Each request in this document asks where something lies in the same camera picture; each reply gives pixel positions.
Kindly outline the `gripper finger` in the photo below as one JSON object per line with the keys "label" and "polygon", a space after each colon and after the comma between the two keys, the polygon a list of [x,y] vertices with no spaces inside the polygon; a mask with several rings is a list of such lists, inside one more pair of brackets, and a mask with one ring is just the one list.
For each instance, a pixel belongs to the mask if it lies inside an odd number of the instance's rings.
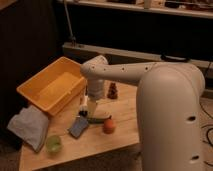
{"label": "gripper finger", "polygon": [[79,115],[83,116],[83,117],[87,117],[88,116],[88,107],[86,105],[81,105],[79,107]]}

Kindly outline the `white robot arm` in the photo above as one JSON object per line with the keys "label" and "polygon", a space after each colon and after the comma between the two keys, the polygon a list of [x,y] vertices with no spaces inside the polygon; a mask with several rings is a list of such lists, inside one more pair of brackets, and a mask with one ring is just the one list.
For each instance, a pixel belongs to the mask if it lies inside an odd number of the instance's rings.
{"label": "white robot arm", "polygon": [[142,171],[204,171],[200,131],[202,72],[190,63],[147,62],[110,65],[99,55],[81,65],[92,100],[103,82],[137,87],[136,112]]}

